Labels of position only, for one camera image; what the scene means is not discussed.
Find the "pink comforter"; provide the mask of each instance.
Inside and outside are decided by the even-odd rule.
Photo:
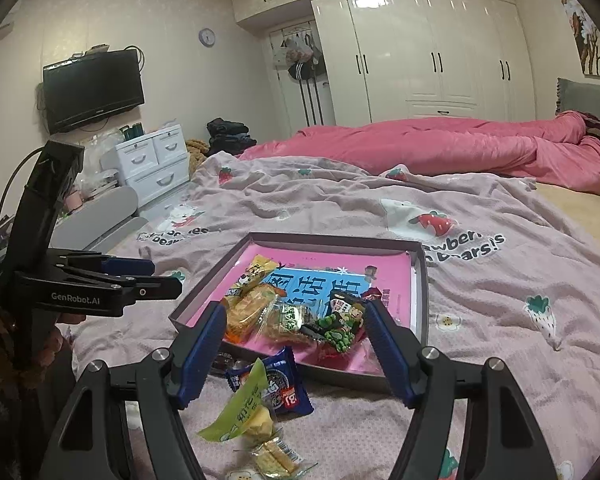
[[[489,171],[600,194],[600,141],[585,133],[577,112],[529,123],[435,117],[361,128],[312,126],[288,140],[254,146],[240,158],[323,156],[371,174],[397,164],[425,175]]]

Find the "television screen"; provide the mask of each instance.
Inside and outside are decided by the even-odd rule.
[[[48,65],[42,79],[50,134],[68,132],[144,103],[135,49]]]

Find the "gray pillow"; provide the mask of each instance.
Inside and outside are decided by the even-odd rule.
[[[600,85],[558,79],[557,105],[556,113],[576,110],[600,119]]]

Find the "bed sheet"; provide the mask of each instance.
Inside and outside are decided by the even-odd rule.
[[[398,166],[383,176],[327,159],[206,160],[169,218],[116,249],[150,256],[159,274],[188,290],[250,231],[339,234],[422,241],[429,274],[429,343],[449,357],[483,363],[499,356],[526,395],[563,478],[582,478],[600,453],[600,250],[546,202],[531,179],[492,174],[417,176]],[[74,328],[77,371],[168,346],[177,301],[139,303],[120,319]],[[285,422],[289,443],[320,462],[309,478],[385,479],[411,412],[387,396],[306,385],[313,414]],[[244,463],[231,442],[210,444],[209,425],[231,391],[209,377],[182,412],[208,478]],[[454,474],[466,404],[456,402],[441,478]],[[132,441],[151,478],[139,425]]]

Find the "pile of dark clothes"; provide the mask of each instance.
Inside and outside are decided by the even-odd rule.
[[[206,124],[211,138],[209,151],[206,156],[218,152],[227,152],[231,155],[240,155],[244,150],[256,145],[256,140],[249,136],[249,129],[242,123],[232,123],[220,117]]]

